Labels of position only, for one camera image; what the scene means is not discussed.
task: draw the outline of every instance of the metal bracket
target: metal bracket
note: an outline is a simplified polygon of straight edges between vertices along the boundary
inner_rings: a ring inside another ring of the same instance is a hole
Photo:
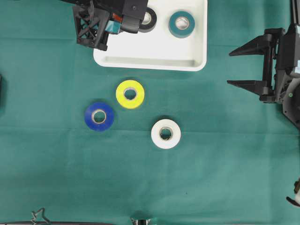
[[[31,222],[33,225],[37,225],[38,222],[36,222],[36,219],[37,219],[37,215],[38,214],[42,214],[42,219],[49,225],[50,224],[50,220],[45,216],[45,208],[41,208],[39,209],[38,211],[32,211],[31,212],[32,214],[32,219],[31,219]]]

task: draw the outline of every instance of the black tape roll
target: black tape roll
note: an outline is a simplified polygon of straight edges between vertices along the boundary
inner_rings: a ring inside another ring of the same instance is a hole
[[[149,7],[146,10],[146,14],[147,13],[151,16],[150,22],[144,23],[144,21],[143,21],[140,25],[139,32],[147,33],[147,32],[152,31],[155,28],[155,25],[156,25],[156,22],[157,22],[157,19],[158,19],[157,16],[156,16],[156,13],[154,12],[153,9],[151,9]]]

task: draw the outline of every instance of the white tape roll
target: white tape roll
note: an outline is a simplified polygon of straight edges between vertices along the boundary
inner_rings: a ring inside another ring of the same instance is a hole
[[[168,129],[171,132],[169,139],[163,139],[161,134],[162,130]],[[172,120],[160,120],[154,124],[151,130],[151,138],[156,146],[161,149],[171,149],[175,147],[181,138],[180,127]]]

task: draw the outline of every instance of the green fabric surface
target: green fabric surface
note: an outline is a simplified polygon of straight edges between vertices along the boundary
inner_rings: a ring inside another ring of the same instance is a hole
[[[195,73],[100,67],[75,43],[71,5],[2,0],[0,222],[45,207],[52,221],[298,225],[285,200],[299,176],[298,130],[278,105],[226,84],[261,79],[262,56],[228,53],[287,29],[289,10],[287,0],[209,0],[208,62]],[[136,110],[115,98],[126,79],[146,91]],[[116,115],[103,133],[83,117],[99,100]],[[181,128],[174,149],[151,140],[161,118]]]

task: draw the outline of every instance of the teal tape roll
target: teal tape roll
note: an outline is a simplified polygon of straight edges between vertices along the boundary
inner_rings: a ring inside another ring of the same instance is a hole
[[[171,16],[169,22],[170,32],[177,38],[187,38],[195,28],[195,19],[185,11],[179,11]]]

